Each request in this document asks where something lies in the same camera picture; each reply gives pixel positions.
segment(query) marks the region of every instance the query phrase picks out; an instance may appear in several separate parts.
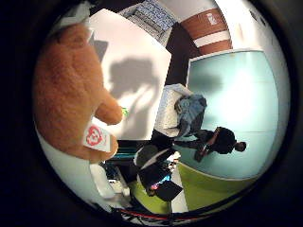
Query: red heart tag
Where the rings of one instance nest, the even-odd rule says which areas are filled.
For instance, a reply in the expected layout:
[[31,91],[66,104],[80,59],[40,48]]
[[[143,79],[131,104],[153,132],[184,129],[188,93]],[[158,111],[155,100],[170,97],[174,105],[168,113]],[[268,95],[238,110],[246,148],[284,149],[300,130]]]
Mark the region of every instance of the red heart tag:
[[87,144],[89,144],[90,146],[94,146],[100,143],[101,141],[102,141],[102,132],[100,132],[96,126],[94,125],[91,126],[88,129],[88,134],[86,136]]

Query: desk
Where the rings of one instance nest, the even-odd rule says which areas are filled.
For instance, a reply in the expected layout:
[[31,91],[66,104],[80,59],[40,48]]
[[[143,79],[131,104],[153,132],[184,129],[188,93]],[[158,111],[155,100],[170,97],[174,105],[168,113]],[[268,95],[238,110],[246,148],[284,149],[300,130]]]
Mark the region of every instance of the desk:
[[146,31],[102,9],[90,18],[104,86],[129,115],[102,125],[118,140],[150,140],[171,54]]

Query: chair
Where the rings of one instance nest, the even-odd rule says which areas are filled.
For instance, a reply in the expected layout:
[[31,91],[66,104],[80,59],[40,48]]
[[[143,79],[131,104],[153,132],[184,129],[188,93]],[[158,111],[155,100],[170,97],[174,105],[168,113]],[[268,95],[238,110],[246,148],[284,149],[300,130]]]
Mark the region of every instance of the chair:
[[174,110],[175,102],[181,96],[190,96],[192,92],[180,83],[164,87],[154,129],[168,137],[175,137],[179,133],[177,128],[178,114]]
[[118,14],[140,26],[163,46],[167,45],[172,26],[176,23],[168,11],[155,0],[146,0]]

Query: person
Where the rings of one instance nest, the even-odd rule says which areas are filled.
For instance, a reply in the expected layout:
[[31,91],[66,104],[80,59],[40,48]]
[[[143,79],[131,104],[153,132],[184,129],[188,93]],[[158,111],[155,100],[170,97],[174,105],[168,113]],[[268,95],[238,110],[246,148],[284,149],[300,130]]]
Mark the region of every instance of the person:
[[235,149],[243,152],[246,149],[245,142],[237,142],[235,134],[224,127],[217,127],[215,131],[199,130],[194,134],[197,138],[192,141],[178,141],[173,143],[180,147],[195,148],[195,160],[201,162],[202,158],[213,151],[220,154],[227,154]]
[[[141,168],[139,173],[140,181],[144,184],[146,192],[150,197],[155,195],[155,191],[161,183],[171,181],[171,174],[181,157],[179,151],[172,148],[156,156],[154,155],[154,148],[155,146],[145,146],[143,149],[140,149],[134,161]],[[147,154],[149,154],[149,160],[152,159],[152,156],[156,156],[151,164],[148,164]]]

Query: brown teddy bear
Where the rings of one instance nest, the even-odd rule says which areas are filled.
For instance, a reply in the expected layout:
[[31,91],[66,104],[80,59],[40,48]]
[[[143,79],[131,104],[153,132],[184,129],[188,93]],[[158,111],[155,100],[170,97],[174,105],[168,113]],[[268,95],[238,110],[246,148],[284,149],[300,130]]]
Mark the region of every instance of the brown teddy bear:
[[38,132],[51,146],[98,163],[116,154],[117,140],[111,135],[110,152],[88,148],[82,144],[84,131],[93,115],[109,125],[119,123],[122,110],[103,86],[88,36],[84,25],[75,24],[46,41],[34,72],[33,112]]

